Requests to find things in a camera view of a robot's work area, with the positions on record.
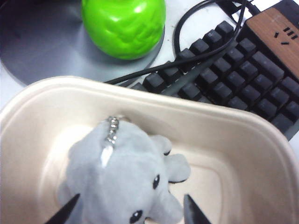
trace desk surface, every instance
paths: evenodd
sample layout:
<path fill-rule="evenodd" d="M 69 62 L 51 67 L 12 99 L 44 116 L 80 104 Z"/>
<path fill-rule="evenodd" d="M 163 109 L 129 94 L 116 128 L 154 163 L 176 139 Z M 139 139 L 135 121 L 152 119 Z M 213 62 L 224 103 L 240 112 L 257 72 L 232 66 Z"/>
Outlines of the desk surface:
<path fill-rule="evenodd" d="M 155 59 L 153 66 L 160 65 L 166 61 L 173 61 L 174 55 L 172 51 L 172 35 L 173 30 L 181 18 L 181 16 L 192 6 L 197 4 L 199 0 L 165 0 L 167 5 L 167 16 L 165 24 L 165 38 L 161 51 Z M 252 3 L 258 6 L 260 10 L 264 10 L 271 5 L 279 2 L 279 0 L 254 0 Z M 181 32 L 182 48 L 190 46 L 195 40 L 202 37 L 211 28 L 217 24 L 227 20 L 232 25 L 227 15 L 223 13 L 216 5 L 207 7 L 193 16 L 186 22 Z M 22 91 L 26 85 L 18 81 L 12 74 L 1 64 L 0 68 L 0 107 L 13 98 L 17 93 Z M 290 140 L 290 145 L 294 149 L 297 158 L 299 159 L 299 132 Z"/>

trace black cable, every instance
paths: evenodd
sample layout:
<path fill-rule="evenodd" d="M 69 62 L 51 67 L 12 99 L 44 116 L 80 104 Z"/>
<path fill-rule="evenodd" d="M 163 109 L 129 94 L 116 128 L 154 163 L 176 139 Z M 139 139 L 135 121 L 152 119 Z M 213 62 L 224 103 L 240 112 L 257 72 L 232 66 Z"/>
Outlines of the black cable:
<path fill-rule="evenodd" d="M 212 4 L 212 3 L 216 3 L 216 2 L 220 2 L 220 1 L 229 1 L 229 0 L 205 0 L 205 1 L 201 2 L 201 3 L 199 3 L 199 5 L 205 4 L 205 6 L 206 6 L 208 4 Z M 205 59 L 205 58 L 208 58 L 210 56 L 213 56 L 216 53 L 224 50 L 237 37 L 237 34 L 238 34 L 238 32 L 239 32 L 239 30 L 241 28 L 241 23 L 242 23 L 242 20 L 243 20 L 243 17 L 244 17 L 246 3 L 247 3 L 247 0 L 242 0 L 242 8 L 241 8 L 241 12 L 240 12 L 238 23 L 237 23 L 236 28 L 235 28 L 234 36 L 228 42 L 226 42 L 225 44 L 223 44 L 221 47 L 219 47 L 219 48 L 217 48 L 215 50 L 212 50 L 212 51 L 210 51 L 208 53 L 200 54 L 200 55 L 197 55 L 197 56 L 194 56 L 194 57 L 191 57 L 191 58 L 182 59 L 182 60 L 174 61 L 174 62 L 171 62 L 171 63 L 166 63 L 166 64 L 163 64 L 163 65 L 159 65 L 159 66 L 156 66 L 156 67 L 144 69 L 144 70 L 141 70 L 141 71 L 133 72 L 131 74 L 128 74 L 128 75 L 125 75 L 125 76 L 122 76 L 122 77 L 119 77 L 119 78 L 115 78 L 115 79 L 112 79 L 112 80 L 109 80 L 106 83 L 108 83 L 108 84 L 118 84 L 118 83 L 124 82 L 124 81 L 126 81 L 128 79 L 132 79 L 132 78 L 136 78 L 136 77 L 139 77 L 139 76 L 143 76 L 143 75 L 146 75 L 146 74 L 149 74 L 149 73 L 152 73 L 152 72 L 156 72 L 156 71 L 160 71 L 160 70 L 165 70 L 165 69 L 172 68 L 172 67 L 178 67 L 178 66 L 186 64 L 186 63 L 198 62 L 198 61 L 200 61 L 202 59 Z"/>
<path fill-rule="evenodd" d="M 224 1 L 230 1 L 230 2 L 237 2 L 240 3 L 241 0 L 204 0 L 200 3 L 198 3 L 197 5 L 193 6 L 192 8 L 190 8 L 184 15 L 183 17 L 179 20 L 175 30 L 174 30 L 174 35 L 173 35 L 173 46 L 174 46 L 174 52 L 176 55 L 178 55 L 179 52 L 181 52 L 181 48 L 180 48 L 180 33 L 181 33 L 181 29 L 184 25 L 184 23 L 187 21 L 187 19 L 193 15 L 195 12 L 199 11 L 200 9 L 212 4 L 212 3 L 219 3 L 219 2 L 224 2 Z M 242 7 L 245 8 L 247 5 L 247 1 L 242 1 Z M 237 34 L 239 31 L 239 29 L 237 30 L 237 27 L 235 29 L 235 34 Z"/>

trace stuffed elephant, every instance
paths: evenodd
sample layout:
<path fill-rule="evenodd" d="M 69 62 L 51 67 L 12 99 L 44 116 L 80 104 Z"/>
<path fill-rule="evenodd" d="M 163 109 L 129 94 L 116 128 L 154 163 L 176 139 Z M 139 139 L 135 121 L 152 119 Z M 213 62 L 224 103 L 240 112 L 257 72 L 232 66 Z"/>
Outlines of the stuffed elephant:
<path fill-rule="evenodd" d="M 183 209 L 168 183 L 189 177 L 185 157 L 168 155 L 167 138 L 148 136 L 120 120 L 113 150 L 103 160 L 110 128 L 111 122 L 103 121 L 70 149 L 58 200 L 63 205 L 77 193 L 80 199 L 67 223 L 143 224 L 146 218 L 159 224 L 178 223 Z"/>

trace green object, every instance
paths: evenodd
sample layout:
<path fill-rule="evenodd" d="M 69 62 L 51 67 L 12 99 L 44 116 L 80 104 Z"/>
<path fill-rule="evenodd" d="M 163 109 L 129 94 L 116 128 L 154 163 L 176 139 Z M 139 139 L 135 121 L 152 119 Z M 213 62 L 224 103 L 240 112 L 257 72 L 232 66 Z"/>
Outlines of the green object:
<path fill-rule="evenodd" d="M 164 0 L 82 0 L 84 26 L 102 51 L 137 59 L 159 42 L 165 24 Z"/>

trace plush elephant eye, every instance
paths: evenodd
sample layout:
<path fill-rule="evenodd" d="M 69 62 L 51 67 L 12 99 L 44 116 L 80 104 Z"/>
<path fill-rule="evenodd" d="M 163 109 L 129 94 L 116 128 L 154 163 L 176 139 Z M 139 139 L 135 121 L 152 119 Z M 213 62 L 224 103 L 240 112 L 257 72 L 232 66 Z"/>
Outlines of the plush elephant eye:
<path fill-rule="evenodd" d="M 130 223 L 137 222 L 142 216 L 142 210 L 136 211 L 133 213 L 132 217 L 130 218 Z"/>
<path fill-rule="evenodd" d="M 160 181 L 160 175 L 157 175 L 153 182 L 153 189 L 157 188 L 157 186 L 159 185 L 159 181 Z"/>

